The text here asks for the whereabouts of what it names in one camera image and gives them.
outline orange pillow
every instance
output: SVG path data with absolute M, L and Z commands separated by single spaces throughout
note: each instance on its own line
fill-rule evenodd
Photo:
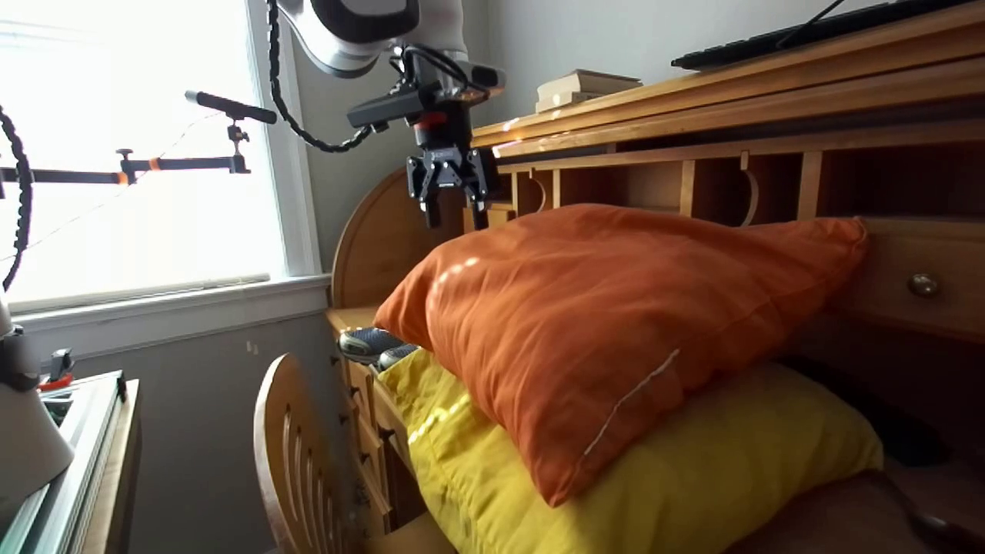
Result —
M 578 202 L 438 245 L 377 323 L 457 372 L 560 504 L 688 395 L 777 355 L 865 237 L 860 218 L 724 226 Z

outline pillow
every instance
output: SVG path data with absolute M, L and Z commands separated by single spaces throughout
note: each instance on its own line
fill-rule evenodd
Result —
M 777 355 L 865 237 L 860 218 L 724 226 L 581 202 L 438 245 L 377 323 L 433 350 L 560 504 L 714 376 Z
M 380 382 L 407 421 L 422 499 L 457 550 L 721 554 L 794 496 L 885 463 L 857 410 L 771 363 L 714 382 L 584 496 L 552 506 L 505 427 L 428 350 Z

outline robotic arm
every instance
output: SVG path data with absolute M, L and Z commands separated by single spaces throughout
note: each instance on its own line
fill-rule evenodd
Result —
M 462 186 L 478 226 L 486 226 L 496 161 L 472 148 L 469 107 L 500 73 L 469 63 L 462 0 L 276 0 L 308 57 L 334 75 L 365 75 L 390 53 L 397 86 L 356 103 L 347 120 L 381 131 L 407 120 L 418 157 L 407 161 L 407 186 L 428 224 L 441 224 L 438 191 Z

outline window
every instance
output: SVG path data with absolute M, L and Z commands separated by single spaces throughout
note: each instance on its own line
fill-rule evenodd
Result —
M 0 103 L 34 168 L 117 171 L 136 161 L 232 157 L 232 120 L 185 93 L 261 103 L 248 0 L 0 0 Z M 265 129 L 244 120 L 251 176 L 139 171 L 136 183 L 34 183 L 15 310 L 147 289 L 267 280 L 283 244 Z M 20 186 L 3 181 L 0 272 L 12 260 Z

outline wooden chair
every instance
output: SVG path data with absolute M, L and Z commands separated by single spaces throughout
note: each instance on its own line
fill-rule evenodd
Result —
M 326 427 L 293 355 L 279 355 L 255 395 L 254 457 L 258 492 L 283 554 L 448 554 L 430 518 L 367 540 L 334 471 Z

